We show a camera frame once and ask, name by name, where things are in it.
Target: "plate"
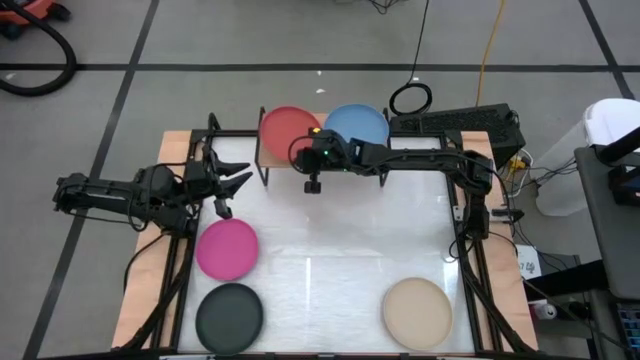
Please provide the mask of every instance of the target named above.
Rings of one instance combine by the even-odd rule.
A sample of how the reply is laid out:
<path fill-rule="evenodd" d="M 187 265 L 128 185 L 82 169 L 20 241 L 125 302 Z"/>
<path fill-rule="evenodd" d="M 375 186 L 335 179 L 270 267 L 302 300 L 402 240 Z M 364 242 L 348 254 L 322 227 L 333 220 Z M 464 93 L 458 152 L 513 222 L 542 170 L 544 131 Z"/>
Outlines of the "plate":
<path fill-rule="evenodd" d="M 198 307 L 196 333 L 202 345 L 220 356 L 245 351 L 262 329 L 264 313 L 258 295 L 246 285 L 213 289 Z"/>
<path fill-rule="evenodd" d="M 453 327 L 449 298 L 438 285 L 422 278 L 393 285 L 384 298 L 383 316 L 391 336 L 418 351 L 441 344 Z"/>
<path fill-rule="evenodd" d="M 350 104 L 333 110 L 324 128 L 340 134 L 346 142 L 356 138 L 372 144 L 387 144 L 389 123 L 384 116 L 369 105 Z"/>
<path fill-rule="evenodd" d="M 258 237 L 242 220 L 220 220 L 200 236 L 196 261 L 202 272 L 216 280 L 230 281 L 244 276 L 258 260 Z"/>
<path fill-rule="evenodd" d="M 289 162 L 289 145 L 300 136 L 309 134 L 309 128 L 319 128 L 312 113 L 295 106 L 281 106 L 267 113 L 260 123 L 260 141 L 273 156 Z M 291 149 L 295 160 L 299 149 L 311 146 L 311 139 L 298 140 Z"/>

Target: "black plate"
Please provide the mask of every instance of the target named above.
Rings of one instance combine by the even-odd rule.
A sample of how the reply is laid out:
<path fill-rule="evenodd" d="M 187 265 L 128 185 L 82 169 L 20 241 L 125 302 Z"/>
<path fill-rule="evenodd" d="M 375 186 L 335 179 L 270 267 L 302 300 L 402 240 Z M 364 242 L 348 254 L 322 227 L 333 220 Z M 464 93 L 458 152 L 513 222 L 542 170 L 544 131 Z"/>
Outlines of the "black plate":
<path fill-rule="evenodd" d="M 260 298 L 242 284 L 224 284 L 205 296 L 196 314 L 196 332 L 202 345 L 216 355 L 246 350 L 260 334 L 263 321 Z"/>

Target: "beige plate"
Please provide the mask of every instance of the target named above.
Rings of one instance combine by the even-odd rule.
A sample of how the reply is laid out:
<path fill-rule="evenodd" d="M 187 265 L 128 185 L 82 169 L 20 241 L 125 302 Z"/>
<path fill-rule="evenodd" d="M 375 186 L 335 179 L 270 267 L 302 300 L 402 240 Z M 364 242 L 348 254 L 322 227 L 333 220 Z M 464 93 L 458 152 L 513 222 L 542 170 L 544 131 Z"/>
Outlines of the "beige plate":
<path fill-rule="evenodd" d="M 429 350 L 451 333 L 451 303 L 444 291 L 429 280 L 401 280 L 389 289 L 382 308 L 391 336 L 409 349 Z"/>

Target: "red object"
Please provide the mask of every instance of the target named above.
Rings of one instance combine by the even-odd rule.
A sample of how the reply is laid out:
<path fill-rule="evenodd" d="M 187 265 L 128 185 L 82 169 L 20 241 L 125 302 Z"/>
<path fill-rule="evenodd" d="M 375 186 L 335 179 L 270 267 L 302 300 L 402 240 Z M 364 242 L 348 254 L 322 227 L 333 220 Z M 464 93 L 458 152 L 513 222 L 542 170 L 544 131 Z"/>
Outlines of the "red object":
<path fill-rule="evenodd" d="M 295 106 L 281 106 L 270 111 L 260 124 L 260 140 L 271 154 L 289 162 L 289 146 L 300 136 L 309 134 L 309 128 L 319 128 L 312 113 Z M 298 140 L 291 149 L 295 159 L 299 149 L 311 146 L 311 139 Z"/>
<path fill-rule="evenodd" d="M 44 19 L 47 16 L 47 10 L 53 3 L 54 0 L 35 0 L 25 6 L 24 9 L 35 15 L 38 19 Z M 13 11 L 0 11 L 0 23 L 28 25 L 29 21 Z"/>

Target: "blue plate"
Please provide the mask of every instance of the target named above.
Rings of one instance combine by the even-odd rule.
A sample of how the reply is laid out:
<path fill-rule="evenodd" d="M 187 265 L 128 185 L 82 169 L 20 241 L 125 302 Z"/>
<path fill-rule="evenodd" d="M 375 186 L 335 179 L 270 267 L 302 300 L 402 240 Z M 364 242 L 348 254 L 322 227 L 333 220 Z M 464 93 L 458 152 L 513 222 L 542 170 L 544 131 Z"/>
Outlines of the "blue plate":
<path fill-rule="evenodd" d="M 345 141 L 351 138 L 373 144 L 387 143 L 389 123 L 384 116 L 369 105 L 349 104 L 333 110 L 324 128 L 340 134 Z"/>

